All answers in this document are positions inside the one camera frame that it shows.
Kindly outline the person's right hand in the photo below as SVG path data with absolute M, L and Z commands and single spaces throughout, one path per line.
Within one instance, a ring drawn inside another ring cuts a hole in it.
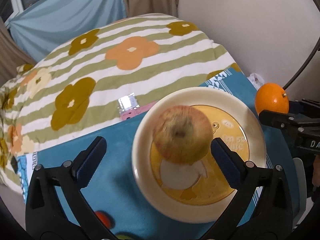
M 315 161 L 313 162 L 313 176 L 312 183 L 314 186 L 320 186 L 320 156 L 316 155 Z

